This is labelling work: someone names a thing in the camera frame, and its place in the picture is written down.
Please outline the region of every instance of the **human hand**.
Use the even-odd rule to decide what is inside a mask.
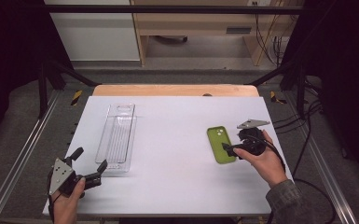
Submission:
[[[68,224],[76,223],[77,219],[77,203],[81,194],[84,191],[86,185],[86,179],[82,177],[76,184],[74,191],[69,198],[60,195],[56,191],[52,195],[54,202],[54,223],[55,224]]]
[[[272,139],[265,130],[263,130],[263,135],[267,141],[272,143]],[[270,188],[273,188],[277,184],[287,180],[281,161],[271,148],[266,147],[266,150],[259,156],[252,155],[246,150],[240,148],[234,148],[234,152],[244,160],[249,161],[261,177],[269,183]]]

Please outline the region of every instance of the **metal bar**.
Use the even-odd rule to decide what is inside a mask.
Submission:
[[[225,6],[107,6],[107,5],[31,5],[21,9],[52,13],[185,13],[185,14],[268,14],[314,15],[323,13],[321,8],[306,7],[225,7]]]
[[[11,167],[10,172],[7,175],[2,187],[0,188],[0,214],[9,198],[11,192],[13,191],[17,181],[20,178],[21,172],[24,169],[29,157],[31,156],[35,145],[43,132],[48,119],[52,111],[54,110],[55,105],[57,104],[57,99],[60,97],[60,91],[53,91],[49,102],[48,102],[48,110],[45,116],[42,119],[39,119],[34,126],[31,134],[29,135],[27,141],[25,142],[18,158],[14,162],[13,166]]]
[[[287,91],[284,91],[283,93],[286,96],[288,104],[292,108],[293,112],[296,114],[296,99],[294,94]],[[303,126],[301,126],[300,130],[305,139],[309,130],[308,125],[304,124]],[[336,211],[339,218],[341,219],[341,222],[345,224],[356,224],[357,221],[353,215],[352,209],[348,205],[347,200],[345,199],[345,196],[336,181],[336,178],[334,177],[329,166],[324,160],[324,156],[322,155],[321,150],[319,150],[318,145],[316,144],[315,139],[312,137],[312,135],[310,136],[309,150],[312,160],[315,163],[316,168],[318,169],[319,175],[324,182],[324,187],[326,188],[327,193],[329,194],[330,199],[333,202],[333,205],[336,207]]]

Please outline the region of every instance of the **gray sleeve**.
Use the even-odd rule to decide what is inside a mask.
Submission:
[[[266,195],[278,224],[316,223],[310,202],[292,180],[285,180]]]

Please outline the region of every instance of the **wall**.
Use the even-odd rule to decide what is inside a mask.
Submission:
[[[128,0],[45,0],[47,5],[129,5]],[[71,61],[140,61],[131,14],[51,13]]]

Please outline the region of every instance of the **clear plastic container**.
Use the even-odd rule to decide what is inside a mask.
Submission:
[[[123,174],[130,170],[136,124],[134,112],[134,104],[109,106],[95,159],[97,163],[107,160],[108,166],[103,175]]]

